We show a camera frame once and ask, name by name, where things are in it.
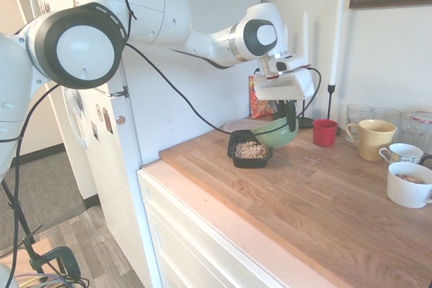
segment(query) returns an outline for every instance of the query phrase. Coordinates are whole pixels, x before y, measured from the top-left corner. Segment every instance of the refrigerator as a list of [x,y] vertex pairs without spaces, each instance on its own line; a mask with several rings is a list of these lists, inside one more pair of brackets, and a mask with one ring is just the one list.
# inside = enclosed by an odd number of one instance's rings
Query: refrigerator
[[[64,5],[70,7],[73,1],[65,0]],[[51,1],[50,10],[54,2],[58,8],[61,0]],[[260,0],[188,2],[193,28],[211,33],[239,22]],[[248,76],[258,67],[256,62],[217,69],[204,60],[167,49],[133,45],[213,125],[221,127],[249,115]],[[129,48],[108,83],[91,90],[65,89],[64,97],[76,135],[73,140],[85,150],[110,232],[144,286],[162,287],[137,171],[157,160],[159,151],[212,129]]]

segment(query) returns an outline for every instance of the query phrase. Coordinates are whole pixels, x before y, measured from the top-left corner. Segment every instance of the white candle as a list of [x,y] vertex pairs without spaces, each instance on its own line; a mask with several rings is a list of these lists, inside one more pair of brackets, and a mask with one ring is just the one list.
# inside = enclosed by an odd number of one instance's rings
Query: white candle
[[306,63],[309,62],[309,18],[308,13],[303,14],[303,56],[306,58]]
[[336,71],[338,70],[338,55],[340,45],[340,30],[342,27],[342,12],[344,10],[344,0],[337,1],[336,27],[335,38],[333,40],[333,58],[331,60],[330,81],[329,85],[333,86],[336,83]]
[[285,37],[285,44],[287,47],[288,46],[288,26],[285,24],[285,26],[283,27],[283,36]]

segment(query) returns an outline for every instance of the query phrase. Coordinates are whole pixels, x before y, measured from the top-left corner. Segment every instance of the floor mat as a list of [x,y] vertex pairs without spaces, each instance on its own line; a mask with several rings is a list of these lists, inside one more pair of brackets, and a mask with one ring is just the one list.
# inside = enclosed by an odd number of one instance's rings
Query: floor mat
[[[14,192],[15,168],[5,176]],[[82,214],[86,208],[75,182],[66,152],[57,153],[20,167],[20,204],[30,230],[41,231]],[[14,244],[14,212],[0,188],[0,250]],[[24,231],[20,226],[20,239]]]

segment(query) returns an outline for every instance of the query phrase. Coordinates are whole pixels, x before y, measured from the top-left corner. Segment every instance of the black container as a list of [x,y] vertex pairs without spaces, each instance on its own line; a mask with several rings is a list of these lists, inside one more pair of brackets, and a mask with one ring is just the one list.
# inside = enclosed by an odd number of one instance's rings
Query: black container
[[228,156],[232,158],[234,166],[243,169],[264,168],[267,165],[267,161],[273,156],[273,149],[267,148],[267,157],[261,159],[236,158],[234,154],[236,152],[237,144],[245,142],[256,142],[257,144],[261,144],[249,129],[234,131],[231,133],[228,142]]

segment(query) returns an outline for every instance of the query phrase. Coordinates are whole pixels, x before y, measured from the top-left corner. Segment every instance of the mug handle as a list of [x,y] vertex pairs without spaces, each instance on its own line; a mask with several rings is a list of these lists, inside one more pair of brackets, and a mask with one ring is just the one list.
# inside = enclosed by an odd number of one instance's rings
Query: mug handle
[[432,190],[431,190],[431,192],[429,192],[429,199],[426,199],[425,202],[432,203],[431,197],[432,197]]
[[[387,158],[386,155],[383,153],[383,151],[386,151],[386,152],[388,153],[388,155],[389,155],[388,158]],[[392,153],[390,152],[390,150],[389,150],[388,148],[380,148],[380,149],[379,149],[379,155],[381,155],[381,156],[384,158],[384,160],[386,160],[388,163],[391,162],[391,161],[390,161],[391,154],[392,154]]]
[[432,155],[424,156],[424,157],[420,160],[419,165],[423,165],[423,163],[425,163],[425,161],[426,161],[427,159],[432,159]]
[[354,124],[354,123],[349,123],[349,124],[346,126],[346,133],[348,134],[348,136],[350,137],[350,139],[354,142],[354,144],[355,144],[356,146],[358,146],[358,140],[356,140],[356,139],[354,138],[354,136],[352,135],[352,133],[351,133],[351,131],[350,131],[350,127],[354,127],[354,128],[356,128],[356,129],[358,130],[358,125],[357,125],[357,124]]

